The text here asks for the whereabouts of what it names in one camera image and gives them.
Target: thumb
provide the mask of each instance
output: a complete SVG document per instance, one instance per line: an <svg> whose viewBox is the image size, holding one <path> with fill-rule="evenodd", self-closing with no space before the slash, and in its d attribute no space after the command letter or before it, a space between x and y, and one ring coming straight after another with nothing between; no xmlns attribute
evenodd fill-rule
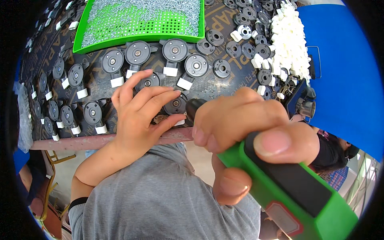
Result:
<svg viewBox="0 0 384 240"><path fill-rule="evenodd" d="M187 117L184 114L172 114L158 124L153 125L153 133L157 138L159 138L163 133L168 131L171 127L175 126L176 123L184 120L185 118Z"/></svg>
<svg viewBox="0 0 384 240"><path fill-rule="evenodd" d="M235 167L226 168L216 174L213 194L220 205L235 205L249 192L252 179Z"/></svg>

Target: black work surface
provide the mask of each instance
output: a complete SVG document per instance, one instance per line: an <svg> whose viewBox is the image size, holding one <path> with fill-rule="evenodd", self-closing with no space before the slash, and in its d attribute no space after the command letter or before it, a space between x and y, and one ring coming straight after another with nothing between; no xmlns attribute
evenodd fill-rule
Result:
<svg viewBox="0 0 384 240"><path fill-rule="evenodd" d="M233 15L236 13L238 13L238 10L227 8L220 0L215 0L215 3L212 6L205 6L205 20L207 22L206 30L216 29L224 35L225 39L224 44L217 47L213 54L206 56L208 62L213 65L213 62L216 59L223 58L229 62L232 72L229 77L220 79L214 75L212 70L209 70L209 73L206 76L194 80L190 89L190 94L188 95L189 99L203 98L209 101L218 96L230 96L242 86L248 86L257 90L257 87L259 86L256 78L257 71L251 64L251 61L246 59L243 55L237 58L231 58L225 52L225 44L228 41L232 41L230 33L236 28L236 25L232 20ZM40 119L36 117L34 113L33 104L36 99L31 99L30 90L32 79L35 77L38 78L43 72L52 70L55 61L58 59L60 47L66 42L74 39L76 31L69 30L69 24L63 26L59 31L56 31L55 29L56 23L64 16L64 14L65 11L45 28L44 32L35 40L32 52L28 53L27 49L21 62L19 79L21 83L26 82L26 87L28 89L30 98L29 104L33 119L33 140L51 139L51 136L47 134L41 124ZM241 45L245 42L250 42L254 45L252 38L249 40L242 40L239 44ZM150 59L143 65L142 70L152 68L154 71L162 73L162 68L166 62L162 55L162 47L159 43L151 43L151 45L158 47L158 51L151 54ZM197 52L195 44L191 43L191 45L194 47L190 52ZM117 46L117 48L124 49L125 46ZM89 125L83 118L81 105L88 101L110 98L115 91L115 88L111 88L110 75L103 72L99 62L100 57L102 57L106 51L107 49L102 49L86 55L80 55L72 53L72 49L69 49L64 53L64 56L66 54L69 55L67 63L70 65L75 63L90 63L90 66L84 70L84 83L88 89L88 97L83 98L82 101L77 98L75 88L68 87L66 90L63 90L60 80L54 80L52 84L53 100L64 99L67 104L79 103L76 115L81 128L81 133L78 134L78 136L97 135L94 126ZM127 67L128 63L124 62L122 68L123 75L125 75ZM179 76L183 73L184 62L180 64L177 77L167 77L162 81L161 85L173 86L175 89L180 89L176 86L176 83ZM45 100L44 93L39 92L38 86L35 87L36 92L38 93L37 98ZM46 110L45 115L48 116L48 103L45 103L42 106L42 109ZM107 125L107 134L116 133L117 113L113 108L110 99L107 107L103 111L103 119ZM186 122L186 124L179 127L186 127L188 125L190 126L190 122ZM60 138L74 137L69 128L58 129L58 133Z"/></svg>

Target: black circular flange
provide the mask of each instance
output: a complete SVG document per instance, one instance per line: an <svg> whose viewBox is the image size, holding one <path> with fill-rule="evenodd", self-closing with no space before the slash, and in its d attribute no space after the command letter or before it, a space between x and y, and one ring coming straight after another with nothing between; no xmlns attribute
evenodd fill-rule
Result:
<svg viewBox="0 0 384 240"><path fill-rule="evenodd" d="M252 7L257 11L260 12L262 10L262 5L258 0L252 1Z"/></svg>
<svg viewBox="0 0 384 240"><path fill-rule="evenodd" d="M178 38L172 38L163 45L163 56L166 60L178 63L188 55L187 43Z"/></svg>
<svg viewBox="0 0 384 240"><path fill-rule="evenodd" d="M241 55L241 47L235 41L227 42L227 44L225 45L225 51L231 58L237 58Z"/></svg>
<svg viewBox="0 0 384 240"><path fill-rule="evenodd" d="M265 36L258 34L255 36L255 43L257 44L267 44L267 39Z"/></svg>
<svg viewBox="0 0 384 240"><path fill-rule="evenodd" d="M264 25L269 24L269 17L265 13L259 12L258 17L259 17L259 20L262 24L264 24Z"/></svg>
<svg viewBox="0 0 384 240"><path fill-rule="evenodd" d="M224 43L224 36L221 34L221 32L210 29L205 33L205 38L208 42L210 42L212 45L218 47L221 44Z"/></svg>
<svg viewBox="0 0 384 240"><path fill-rule="evenodd" d="M241 51L243 55L248 59L252 59L255 56L255 47L249 43L244 43L241 45Z"/></svg>
<svg viewBox="0 0 384 240"><path fill-rule="evenodd" d="M263 59L271 56L271 49L266 44L258 44L255 48L255 53L258 53Z"/></svg>
<svg viewBox="0 0 384 240"><path fill-rule="evenodd" d="M262 7L267 11L270 11L270 12L273 11L273 3L270 3L270 2L262 3Z"/></svg>
<svg viewBox="0 0 384 240"><path fill-rule="evenodd" d="M49 135L52 135L53 133L53 124L49 117L44 118L44 129L47 131Z"/></svg>
<svg viewBox="0 0 384 240"><path fill-rule="evenodd" d="M215 3L215 0L204 0L204 5L205 6L211 6Z"/></svg>
<svg viewBox="0 0 384 240"><path fill-rule="evenodd" d="M231 74L231 65L224 59L217 59L214 62L214 74L218 78L226 78Z"/></svg>
<svg viewBox="0 0 384 240"><path fill-rule="evenodd" d="M185 71L193 78L201 78L207 74L209 64L207 59L200 54L192 54L185 60Z"/></svg>
<svg viewBox="0 0 384 240"><path fill-rule="evenodd" d="M84 70L80 64L72 65L71 69L68 72L68 82L71 87L75 88L81 84L83 80Z"/></svg>
<svg viewBox="0 0 384 240"><path fill-rule="evenodd" d="M211 55L216 50L216 47L213 46L209 41L206 39L201 39L196 43L196 49L203 55Z"/></svg>
<svg viewBox="0 0 384 240"><path fill-rule="evenodd" d="M73 124L73 112L69 106L63 106L60 110L61 120L65 126L70 127Z"/></svg>
<svg viewBox="0 0 384 240"><path fill-rule="evenodd" d="M96 125L101 121L103 112L101 107L94 101L88 102L83 108L85 121L91 125Z"/></svg>
<svg viewBox="0 0 384 240"><path fill-rule="evenodd" d="M45 88L47 87L47 74L42 73L39 78L39 90L40 92L44 92Z"/></svg>
<svg viewBox="0 0 384 240"><path fill-rule="evenodd" d="M56 101L49 101L48 114L53 121L59 118L59 106L57 106Z"/></svg>
<svg viewBox="0 0 384 240"><path fill-rule="evenodd" d="M243 14L248 16L249 20L254 21L257 19L257 12L253 7L243 8Z"/></svg>
<svg viewBox="0 0 384 240"><path fill-rule="evenodd" d="M257 81L264 86L270 84L272 81L271 71L268 69L260 70L257 74Z"/></svg>
<svg viewBox="0 0 384 240"><path fill-rule="evenodd" d="M249 7L248 0L235 0L235 3L241 8Z"/></svg>
<svg viewBox="0 0 384 240"><path fill-rule="evenodd" d="M135 90L138 93L141 89L145 87L155 87L160 85L161 81L159 76L156 73L152 73L152 75L150 75L149 77L141 79L140 82L136 84Z"/></svg>
<svg viewBox="0 0 384 240"><path fill-rule="evenodd" d="M101 68L105 73L113 74L119 71L124 63L124 55L120 49L111 49L101 59Z"/></svg>
<svg viewBox="0 0 384 240"><path fill-rule="evenodd" d="M63 73L64 73L64 59L59 58L56 60L55 64L53 65L53 69L52 69L53 78L56 80L59 80L63 75Z"/></svg>
<svg viewBox="0 0 384 240"><path fill-rule="evenodd" d="M223 3L225 6L229 7L230 9L237 8L237 4L235 3L235 0L223 0Z"/></svg>
<svg viewBox="0 0 384 240"><path fill-rule="evenodd" d="M235 22L236 25L244 24L244 25L249 26L251 23L251 20L249 19L249 17L247 17L243 13L238 13L238 14L233 15L233 21Z"/></svg>
<svg viewBox="0 0 384 240"><path fill-rule="evenodd" d="M176 113L184 114L185 104L187 103L187 101L188 101L187 96L181 93L179 97L165 104L164 110L168 115L172 115Z"/></svg>

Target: white plastic connector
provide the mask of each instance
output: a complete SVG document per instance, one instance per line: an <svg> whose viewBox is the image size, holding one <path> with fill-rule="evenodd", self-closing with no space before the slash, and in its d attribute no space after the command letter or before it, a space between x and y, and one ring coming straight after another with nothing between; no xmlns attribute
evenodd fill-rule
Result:
<svg viewBox="0 0 384 240"><path fill-rule="evenodd" d="M261 96L264 96L264 93L265 93L265 89L266 87L264 85L260 85L258 88L257 88L257 93Z"/></svg>
<svg viewBox="0 0 384 240"><path fill-rule="evenodd" d="M163 68L163 74L171 77L176 77L177 76L177 68L168 68L164 67Z"/></svg>
<svg viewBox="0 0 384 240"><path fill-rule="evenodd" d="M95 129L97 134L104 134L108 131L107 126L105 124L103 127L95 127Z"/></svg>
<svg viewBox="0 0 384 240"><path fill-rule="evenodd" d="M75 128L71 128L71 131L73 134L79 134L81 133L81 129L80 129L80 126L77 126Z"/></svg>
<svg viewBox="0 0 384 240"><path fill-rule="evenodd" d="M88 96L88 91L86 88L77 92L77 98L78 99L82 99L86 96Z"/></svg>
<svg viewBox="0 0 384 240"><path fill-rule="evenodd" d="M242 37L241 37L241 35L240 35L240 33L238 32L238 31L233 31L233 32L231 32L231 37L236 41L236 42L240 42L241 41L241 39L243 39Z"/></svg>
<svg viewBox="0 0 384 240"><path fill-rule="evenodd" d="M70 27L68 28L69 30L75 30L77 26L79 25L78 21L71 22Z"/></svg>
<svg viewBox="0 0 384 240"><path fill-rule="evenodd" d="M185 90L189 90L192 87L192 83L188 82L187 80L185 80L183 78L179 78L176 85L185 89Z"/></svg>
<svg viewBox="0 0 384 240"><path fill-rule="evenodd" d="M284 100L285 96L282 93L277 93L277 97Z"/></svg>
<svg viewBox="0 0 384 240"><path fill-rule="evenodd" d="M117 88L124 84L124 77L111 79L111 87Z"/></svg>
<svg viewBox="0 0 384 240"><path fill-rule="evenodd" d="M53 96L52 96L52 92L49 91L46 95L45 95L45 99L48 101L49 99L51 99Z"/></svg>
<svg viewBox="0 0 384 240"><path fill-rule="evenodd" d="M58 128L65 128L63 122L56 122L56 125L57 125Z"/></svg>

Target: person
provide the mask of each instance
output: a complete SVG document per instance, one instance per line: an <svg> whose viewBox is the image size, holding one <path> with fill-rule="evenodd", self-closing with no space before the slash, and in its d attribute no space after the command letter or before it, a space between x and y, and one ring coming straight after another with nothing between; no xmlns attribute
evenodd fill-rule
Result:
<svg viewBox="0 0 384 240"><path fill-rule="evenodd" d="M254 150L270 163L310 164L319 140L301 122L290 122L284 107L264 101L250 88L201 106L192 136L212 152L213 187L192 173L182 144L156 145L184 114L151 120L180 95L172 87L134 86L152 70L133 74L112 96L118 113L116 137L77 168L69 218L79 239L257 239L260 206L248 194L251 178L226 168L216 156L252 131Z"/></svg>

